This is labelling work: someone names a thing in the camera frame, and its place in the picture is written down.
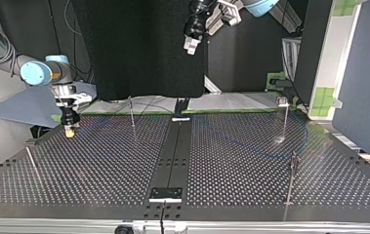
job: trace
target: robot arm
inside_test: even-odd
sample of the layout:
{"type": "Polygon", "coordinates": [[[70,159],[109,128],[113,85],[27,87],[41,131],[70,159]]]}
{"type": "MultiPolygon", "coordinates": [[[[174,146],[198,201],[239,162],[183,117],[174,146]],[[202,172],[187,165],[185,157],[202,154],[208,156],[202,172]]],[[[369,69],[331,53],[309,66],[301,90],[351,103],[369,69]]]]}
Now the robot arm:
{"type": "MultiPolygon", "coordinates": [[[[279,0],[241,0],[245,8],[254,16],[261,17],[272,9],[279,0]]],[[[185,24],[184,48],[187,53],[194,55],[197,46],[206,34],[206,21],[212,16],[216,7],[220,7],[222,22],[228,26],[239,24],[242,19],[236,5],[226,0],[190,0],[189,19],[185,24]]]]}
{"type": "Polygon", "coordinates": [[[92,97],[77,94],[73,85],[73,74],[66,56],[48,56],[40,61],[25,55],[17,55],[14,46],[0,29],[0,70],[20,75],[32,86],[51,85],[57,107],[62,111],[62,124],[67,137],[74,136],[74,127],[78,127],[80,116],[79,104],[91,102],[92,97]]]}

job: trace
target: perforated metal table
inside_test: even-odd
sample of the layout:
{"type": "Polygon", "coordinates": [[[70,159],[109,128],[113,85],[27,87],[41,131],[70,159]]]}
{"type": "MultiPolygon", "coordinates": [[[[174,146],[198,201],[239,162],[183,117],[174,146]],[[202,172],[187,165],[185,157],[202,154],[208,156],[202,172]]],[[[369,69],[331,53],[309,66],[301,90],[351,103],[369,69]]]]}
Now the perforated metal table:
{"type": "Polygon", "coordinates": [[[300,115],[84,116],[0,165],[0,218],[370,223],[370,165],[300,115]],[[286,204],[293,153],[300,167],[286,204]],[[179,204],[149,203],[154,187],[179,204]]]}

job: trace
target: black metal plate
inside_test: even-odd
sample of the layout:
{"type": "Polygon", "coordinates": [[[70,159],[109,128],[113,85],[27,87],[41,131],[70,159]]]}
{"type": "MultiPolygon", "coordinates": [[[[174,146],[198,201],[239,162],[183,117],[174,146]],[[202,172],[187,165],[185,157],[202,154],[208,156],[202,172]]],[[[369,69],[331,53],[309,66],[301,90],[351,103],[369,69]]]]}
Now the black metal plate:
{"type": "Polygon", "coordinates": [[[281,142],[283,120],[282,111],[193,116],[182,219],[370,222],[370,165],[292,114],[281,142]],[[286,211],[294,150],[301,164],[286,211]]]}
{"type": "Polygon", "coordinates": [[[0,216],[143,219],[169,116],[86,116],[0,169],[0,216]]]}

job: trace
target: yellow object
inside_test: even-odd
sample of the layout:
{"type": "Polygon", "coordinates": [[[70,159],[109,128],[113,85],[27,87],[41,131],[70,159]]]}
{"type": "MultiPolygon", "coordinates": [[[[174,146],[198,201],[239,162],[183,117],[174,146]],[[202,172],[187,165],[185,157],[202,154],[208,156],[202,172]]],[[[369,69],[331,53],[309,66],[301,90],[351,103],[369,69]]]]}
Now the yellow object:
{"type": "Polygon", "coordinates": [[[67,138],[73,138],[75,136],[75,132],[74,130],[70,129],[70,130],[65,130],[65,136],[67,138]]]}
{"type": "Polygon", "coordinates": [[[61,74],[58,73],[58,72],[54,72],[54,73],[51,74],[51,78],[53,80],[58,80],[58,79],[60,79],[60,77],[61,77],[61,74]]]}

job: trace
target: black backdrop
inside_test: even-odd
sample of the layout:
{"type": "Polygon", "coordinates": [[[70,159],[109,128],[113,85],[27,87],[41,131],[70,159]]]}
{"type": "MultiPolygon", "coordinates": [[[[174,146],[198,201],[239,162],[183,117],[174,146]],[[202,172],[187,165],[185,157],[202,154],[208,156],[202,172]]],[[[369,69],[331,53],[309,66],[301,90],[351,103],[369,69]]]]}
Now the black backdrop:
{"type": "MultiPolygon", "coordinates": [[[[308,0],[290,2],[304,20],[308,0]]],[[[199,97],[203,73],[227,92],[257,92],[264,90],[269,72],[282,70],[281,28],[271,15],[255,19],[242,10],[241,24],[223,27],[205,45],[207,50],[200,46],[189,57],[182,34],[187,0],[73,0],[81,28],[71,4],[67,18],[84,38],[65,25],[65,3],[0,0],[0,18],[20,52],[38,59],[68,55],[79,67],[77,79],[92,78],[91,59],[102,99],[199,97]]]]}

